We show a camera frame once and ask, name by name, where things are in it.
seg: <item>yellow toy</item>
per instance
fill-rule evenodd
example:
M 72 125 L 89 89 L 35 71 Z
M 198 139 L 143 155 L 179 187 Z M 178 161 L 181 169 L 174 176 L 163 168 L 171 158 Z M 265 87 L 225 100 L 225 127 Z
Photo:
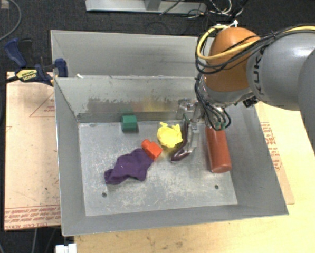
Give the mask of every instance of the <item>yellow toy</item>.
M 179 124 L 168 127 L 167 123 L 160 122 L 161 127 L 157 130 L 157 139 L 162 146 L 169 148 L 183 141 Z

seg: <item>metal stand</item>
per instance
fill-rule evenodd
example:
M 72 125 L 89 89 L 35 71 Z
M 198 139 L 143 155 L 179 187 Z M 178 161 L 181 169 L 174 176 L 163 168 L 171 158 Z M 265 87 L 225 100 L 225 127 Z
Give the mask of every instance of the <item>metal stand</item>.
M 163 0 L 86 0 L 88 12 L 146 12 L 162 13 L 174 6 L 176 1 Z M 179 2 L 167 13 L 187 14 L 189 11 L 198 9 L 204 11 L 206 6 L 198 2 Z

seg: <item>purple glove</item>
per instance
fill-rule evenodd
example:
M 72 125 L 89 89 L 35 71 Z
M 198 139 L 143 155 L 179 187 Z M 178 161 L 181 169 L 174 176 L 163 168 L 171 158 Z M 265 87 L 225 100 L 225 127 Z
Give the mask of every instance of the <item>purple glove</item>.
M 153 159 L 142 148 L 138 148 L 130 154 L 119 156 L 115 167 L 104 172 L 104 179 L 106 184 L 120 184 L 129 177 L 144 181 L 152 163 Z

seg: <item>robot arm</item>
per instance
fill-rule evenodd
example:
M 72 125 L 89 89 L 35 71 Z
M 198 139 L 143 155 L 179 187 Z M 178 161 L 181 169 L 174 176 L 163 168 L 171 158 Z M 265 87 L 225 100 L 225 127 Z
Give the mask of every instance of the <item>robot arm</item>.
M 217 34 L 205 56 L 203 46 L 213 32 Z M 196 67 L 195 92 L 208 128 L 218 132 L 228 127 L 225 108 L 231 104 L 263 101 L 300 111 L 315 152 L 315 25 L 263 36 L 236 22 L 216 25 L 198 40 Z

